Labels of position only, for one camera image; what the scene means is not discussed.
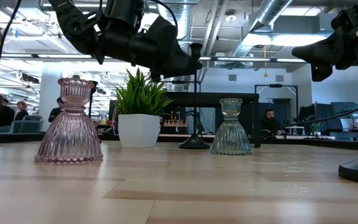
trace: ceiling light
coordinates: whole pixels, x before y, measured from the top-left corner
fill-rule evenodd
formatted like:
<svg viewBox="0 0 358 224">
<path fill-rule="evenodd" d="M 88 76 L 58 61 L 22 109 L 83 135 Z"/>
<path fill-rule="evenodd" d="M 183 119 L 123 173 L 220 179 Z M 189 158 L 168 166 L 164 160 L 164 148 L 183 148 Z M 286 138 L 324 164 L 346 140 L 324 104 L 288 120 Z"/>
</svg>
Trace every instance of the ceiling light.
<svg viewBox="0 0 358 224">
<path fill-rule="evenodd" d="M 52 5 L 50 3 L 43 3 L 42 4 L 43 7 L 52 7 Z M 88 4 L 75 4 L 76 7 L 94 7 L 94 8 L 98 8 L 99 7 L 99 3 L 88 3 Z"/>
<path fill-rule="evenodd" d="M 32 57 L 31 54 L 2 54 L 1 56 L 5 58 Z"/>
<path fill-rule="evenodd" d="M 200 57 L 199 60 L 200 61 L 209 61 L 209 60 L 211 60 L 211 57 Z"/>
<path fill-rule="evenodd" d="M 226 11 L 225 15 L 226 15 L 226 21 L 228 22 L 233 22 L 237 19 L 237 17 L 234 15 L 235 10 L 234 9 L 229 9 Z"/>
<path fill-rule="evenodd" d="M 267 35 L 248 34 L 242 44 L 245 46 L 256 46 L 256 45 L 271 45 L 272 40 Z"/>
<path fill-rule="evenodd" d="M 40 58 L 92 58 L 90 55 L 82 55 L 82 54 L 40 54 L 38 55 Z"/>
<path fill-rule="evenodd" d="M 306 63 L 302 59 L 296 59 L 296 58 L 278 58 L 277 62 L 288 62 L 288 63 Z"/>
<path fill-rule="evenodd" d="M 217 57 L 217 61 L 227 61 L 227 62 L 269 62 L 269 58 L 253 58 L 253 57 L 244 57 L 244 58 L 235 58 L 235 57 Z"/>
<path fill-rule="evenodd" d="M 324 40 L 322 35 L 277 35 L 272 40 L 272 45 L 298 47 L 313 44 Z"/>
<path fill-rule="evenodd" d="M 235 15 L 226 16 L 226 21 L 228 21 L 228 22 L 233 22 L 236 19 L 237 19 L 237 17 Z"/>
<path fill-rule="evenodd" d="M 4 88 L 0 88 L 0 94 L 8 95 L 9 92 L 8 92 L 6 89 L 4 89 Z"/>
</svg>

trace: clear glass candle holder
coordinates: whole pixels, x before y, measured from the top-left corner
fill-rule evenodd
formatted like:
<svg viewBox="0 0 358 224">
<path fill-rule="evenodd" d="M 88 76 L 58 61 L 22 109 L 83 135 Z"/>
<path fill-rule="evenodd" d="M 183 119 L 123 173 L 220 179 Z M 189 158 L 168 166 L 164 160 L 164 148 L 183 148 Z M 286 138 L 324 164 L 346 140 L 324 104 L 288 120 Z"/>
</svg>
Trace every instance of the clear glass candle holder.
<svg viewBox="0 0 358 224">
<path fill-rule="evenodd" d="M 242 99 L 221 99 L 224 122 L 216 131 L 211 153 L 230 156 L 251 155 L 247 133 L 237 121 L 241 112 Z"/>
<path fill-rule="evenodd" d="M 101 160 L 99 137 L 91 119 L 85 114 L 89 102 L 91 81 L 61 78 L 61 96 L 65 103 L 62 111 L 45 133 L 35 155 L 36 162 L 70 163 Z"/>
</svg>

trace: table surface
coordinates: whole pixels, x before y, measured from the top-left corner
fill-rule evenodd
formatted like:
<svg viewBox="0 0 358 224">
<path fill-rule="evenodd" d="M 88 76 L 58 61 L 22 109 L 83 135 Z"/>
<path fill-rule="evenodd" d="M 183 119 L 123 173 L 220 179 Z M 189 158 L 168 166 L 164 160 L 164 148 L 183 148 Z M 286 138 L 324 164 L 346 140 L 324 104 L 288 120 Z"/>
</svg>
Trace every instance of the table surface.
<svg viewBox="0 0 358 224">
<path fill-rule="evenodd" d="M 337 174 L 358 151 L 264 144 L 231 157 L 106 141 L 102 162 L 44 165 L 39 144 L 0 144 L 0 223 L 358 224 L 358 183 Z"/>
</svg>

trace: column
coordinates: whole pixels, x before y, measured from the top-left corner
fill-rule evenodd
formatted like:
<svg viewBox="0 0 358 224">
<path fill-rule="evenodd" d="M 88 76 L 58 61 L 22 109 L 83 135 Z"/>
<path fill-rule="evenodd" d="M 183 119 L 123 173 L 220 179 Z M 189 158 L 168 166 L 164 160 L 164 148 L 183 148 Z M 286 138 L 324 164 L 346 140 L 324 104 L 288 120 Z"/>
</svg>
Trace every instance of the column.
<svg viewBox="0 0 358 224">
<path fill-rule="evenodd" d="M 63 77 L 63 66 L 59 62 L 44 62 L 41 77 L 40 105 L 38 114 L 43 118 L 42 131 L 47 131 L 52 109 L 58 107 L 57 98 L 60 96 L 60 85 L 57 83 Z"/>
</svg>

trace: black cable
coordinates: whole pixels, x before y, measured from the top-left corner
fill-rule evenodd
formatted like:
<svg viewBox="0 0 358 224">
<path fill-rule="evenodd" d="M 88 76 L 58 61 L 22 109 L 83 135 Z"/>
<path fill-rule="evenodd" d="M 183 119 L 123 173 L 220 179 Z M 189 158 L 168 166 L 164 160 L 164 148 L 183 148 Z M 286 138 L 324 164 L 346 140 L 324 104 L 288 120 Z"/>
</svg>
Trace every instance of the black cable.
<svg viewBox="0 0 358 224">
<path fill-rule="evenodd" d="M 288 125 L 284 125 L 284 126 L 281 126 L 279 128 L 275 128 L 273 130 L 271 130 L 269 133 L 265 134 L 263 136 L 263 138 L 266 138 L 270 133 L 272 132 L 275 132 L 279 129 L 283 129 L 283 128 L 286 128 L 286 127 L 290 127 L 290 126 L 294 126 L 294 125 L 302 125 L 302 124 L 311 124 L 311 123 L 317 123 L 317 122 L 322 122 L 322 121 L 328 121 L 330 119 L 335 119 L 335 118 L 340 118 L 342 116 L 345 116 L 345 115 L 348 115 L 348 114 L 351 114 L 351 113 L 354 113 L 358 111 L 358 108 L 354 109 L 354 110 L 351 110 L 351 111 L 348 111 L 346 113 L 342 113 L 342 114 L 339 114 L 339 115 L 335 115 L 335 116 L 331 116 L 331 117 L 328 117 L 328 118 L 324 118 L 324 119 L 317 119 L 317 120 L 314 120 L 314 121 L 305 121 L 305 122 L 299 122 L 299 123 L 295 123 L 295 124 L 288 124 Z"/>
<path fill-rule="evenodd" d="M 304 14 L 303 16 L 305 16 L 312 8 L 317 7 L 318 9 L 320 9 L 321 12 L 324 12 L 319 6 L 311 6 Z"/>
<path fill-rule="evenodd" d="M 9 29 L 11 28 L 13 20 L 16 17 L 16 13 L 19 10 L 19 6 L 20 6 L 21 2 L 22 2 L 22 0 L 17 0 L 15 9 L 13 10 L 11 18 L 5 27 L 4 33 L 2 34 L 1 43 L 0 43 L 0 63 L 1 63 L 1 57 L 2 57 L 2 48 L 4 47 L 5 38 L 7 36 L 7 33 L 9 32 Z"/>
<path fill-rule="evenodd" d="M 173 18 L 173 21 L 175 22 L 175 26 L 177 27 L 177 34 L 179 32 L 178 30 L 178 21 L 177 21 L 177 17 L 175 16 L 175 14 L 173 13 L 173 11 L 162 1 L 160 0 L 149 0 L 149 1 L 152 1 L 152 2 L 155 2 L 157 4 L 160 4 L 162 5 L 165 9 L 167 9 L 169 11 L 169 13 L 171 14 L 172 18 Z"/>
</svg>

